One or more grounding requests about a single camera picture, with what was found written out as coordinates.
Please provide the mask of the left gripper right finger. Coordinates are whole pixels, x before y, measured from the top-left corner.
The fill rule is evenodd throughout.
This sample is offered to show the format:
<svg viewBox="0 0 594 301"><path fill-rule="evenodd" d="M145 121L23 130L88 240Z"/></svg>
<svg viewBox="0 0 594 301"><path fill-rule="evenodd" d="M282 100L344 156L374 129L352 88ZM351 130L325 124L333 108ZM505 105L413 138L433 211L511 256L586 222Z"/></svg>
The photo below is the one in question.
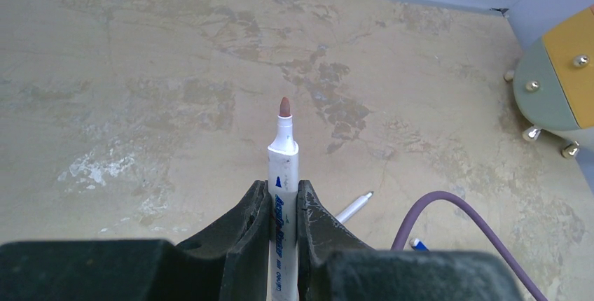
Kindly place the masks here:
<svg viewBox="0 0 594 301"><path fill-rule="evenodd" d="M298 185L299 300L521 300L504 263L475 251L375 250Z"/></svg>

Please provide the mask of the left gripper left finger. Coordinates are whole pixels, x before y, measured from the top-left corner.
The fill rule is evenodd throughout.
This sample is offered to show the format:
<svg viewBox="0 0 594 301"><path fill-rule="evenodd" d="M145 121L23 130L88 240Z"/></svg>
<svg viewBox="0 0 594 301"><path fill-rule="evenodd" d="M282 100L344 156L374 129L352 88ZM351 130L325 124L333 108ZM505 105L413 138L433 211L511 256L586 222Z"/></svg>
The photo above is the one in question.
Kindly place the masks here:
<svg viewBox="0 0 594 301"><path fill-rule="evenodd" d="M1 247L2 300L265 300L270 195L256 181L228 212L165 239L16 241Z"/></svg>

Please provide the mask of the white pen brown tip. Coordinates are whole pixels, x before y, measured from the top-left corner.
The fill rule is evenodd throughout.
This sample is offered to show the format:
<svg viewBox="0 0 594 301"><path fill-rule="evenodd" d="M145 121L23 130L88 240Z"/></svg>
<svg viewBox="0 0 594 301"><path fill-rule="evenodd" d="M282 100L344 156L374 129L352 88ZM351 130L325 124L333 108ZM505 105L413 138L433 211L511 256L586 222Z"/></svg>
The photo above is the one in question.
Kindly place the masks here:
<svg viewBox="0 0 594 301"><path fill-rule="evenodd" d="M287 97L277 116L277 133L268 146L268 192L271 201L269 273L272 300L298 299L297 194L299 146Z"/></svg>

